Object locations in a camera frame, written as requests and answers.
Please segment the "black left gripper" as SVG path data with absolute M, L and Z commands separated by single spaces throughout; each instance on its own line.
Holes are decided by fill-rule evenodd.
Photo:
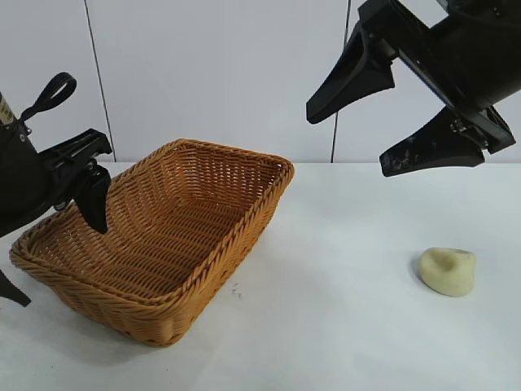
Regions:
M 85 222 L 108 232 L 107 193 L 111 177 L 96 157 L 112 152 L 105 134 L 89 129 L 42 152 L 32 145 L 28 128 L 1 128 L 1 235 L 7 235 L 49 209 L 78 207 Z M 23 307 L 31 299 L 0 271 L 0 295 Z

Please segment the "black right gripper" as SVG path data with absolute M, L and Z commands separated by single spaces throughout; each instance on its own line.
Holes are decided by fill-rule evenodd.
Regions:
M 421 129 L 379 157 L 392 177 L 442 167 L 476 167 L 482 149 L 515 143 L 495 104 L 520 90 L 520 3 L 444 1 L 447 15 L 427 27 L 399 1 L 366 1 L 347 45 L 306 103 L 316 125 L 359 99 L 395 86 L 400 58 L 444 103 Z

